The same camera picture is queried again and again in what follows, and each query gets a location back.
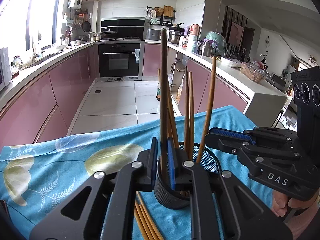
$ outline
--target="fan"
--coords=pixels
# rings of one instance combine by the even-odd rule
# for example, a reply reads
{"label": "fan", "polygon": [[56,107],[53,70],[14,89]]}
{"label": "fan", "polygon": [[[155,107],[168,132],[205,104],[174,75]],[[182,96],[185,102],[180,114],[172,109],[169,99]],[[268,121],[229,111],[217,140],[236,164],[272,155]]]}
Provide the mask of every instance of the fan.
{"label": "fan", "polygon": [[270,46],[271,41],[269,36],[266,38],[265,43],[266,43],[266,48]]}
{"label": "fan", "polygon": [[309,62],[311,62],[312,64],[314,64],[314,65],[318,65],[318,63],[317,63],[317,60],[314,58],[314,57],[312,57],[311,55],[308,55],[308,57],[309,57]]}

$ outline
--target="oven handle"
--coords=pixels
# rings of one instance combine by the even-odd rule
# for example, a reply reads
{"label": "oven handle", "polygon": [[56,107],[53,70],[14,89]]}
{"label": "oven handle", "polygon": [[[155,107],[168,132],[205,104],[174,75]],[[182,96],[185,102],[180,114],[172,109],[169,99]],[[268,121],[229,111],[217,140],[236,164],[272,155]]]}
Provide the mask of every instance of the oven handle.
{"label": "oven handle", "polygon": [[109,55],[109,54],[136,54],[134,51],[133,52],[115,52],[115,53],[105,53],[103,52],[103,55]]}

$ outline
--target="microwave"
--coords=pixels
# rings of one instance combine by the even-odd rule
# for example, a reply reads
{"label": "microwave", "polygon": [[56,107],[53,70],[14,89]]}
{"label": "microwave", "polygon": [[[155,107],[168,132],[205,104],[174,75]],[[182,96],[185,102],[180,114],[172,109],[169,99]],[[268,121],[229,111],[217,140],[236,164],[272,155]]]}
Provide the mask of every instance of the microwave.
{"label": "microwave", "polygon": [[0,49],[0,91],[11,80],[11,68],[9,64],[8,48]]}

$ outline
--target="ceiling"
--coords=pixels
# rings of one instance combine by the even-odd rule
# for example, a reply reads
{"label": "ceiling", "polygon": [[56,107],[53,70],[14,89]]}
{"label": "ceiling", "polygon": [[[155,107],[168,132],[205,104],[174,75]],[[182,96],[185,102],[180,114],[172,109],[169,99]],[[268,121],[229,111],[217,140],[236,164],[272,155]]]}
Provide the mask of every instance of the ceiling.
{"label": "ceiling", "polygon": [[297,43],[320,51],[320,14],[311,0],[222,0],[222,3],[259,27],[292,40],[296,55]]}

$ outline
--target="blue tablecloth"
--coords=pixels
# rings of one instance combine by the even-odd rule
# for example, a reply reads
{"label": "blue tablecloth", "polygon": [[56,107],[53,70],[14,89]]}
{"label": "blue tablecloth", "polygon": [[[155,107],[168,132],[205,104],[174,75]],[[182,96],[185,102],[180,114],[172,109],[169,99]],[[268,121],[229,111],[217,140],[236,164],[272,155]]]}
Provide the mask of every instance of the blue tablecloth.
{"label": "blue tablecloth", "polygon": [[[205,113],[195,115],[195,142],[200,143]],[[179,140],[183,141],[184,117],[177,117]],[[232,106],[212,111],[211,127],[234,131],[255,125]],[[54,141],[4,147],[0,154],[0,199],[7,202],[13,223],[26,237],[57,204],[95,171],[112,173],[136,160],[159,138],[159,120],[110,131],[72,135]],[[272,190],[248,178],[248,170],[235,155],[212,150],[223,170],[232,171],[266,205]],[[154,193],[142,193],[151,216],[166,239],[190,239],[190,209],[170,210],[159,204]],[[134,221],[132,239],[143,239]]]}

